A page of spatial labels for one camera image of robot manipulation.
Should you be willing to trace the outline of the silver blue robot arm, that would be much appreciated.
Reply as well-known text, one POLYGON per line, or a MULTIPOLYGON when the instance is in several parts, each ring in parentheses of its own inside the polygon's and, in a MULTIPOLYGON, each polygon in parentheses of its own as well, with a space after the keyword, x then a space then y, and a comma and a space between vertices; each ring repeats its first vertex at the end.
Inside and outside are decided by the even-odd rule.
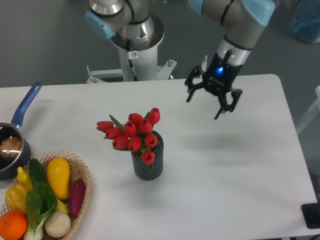
MULTIPOLYGON (((190 0, 190 8, 225 27, 225 35, 207 69, 196 66, 185 81, 193 96, 205 89, 218 97, 219 114, 232 112, 242 94, 232 84, 275 10, 271 0, 190 0)), ((118 48, 123 80, 148 81, 158 76, 162 21, 147 0, 91 0, 84 15, 91 30, 118 48)))

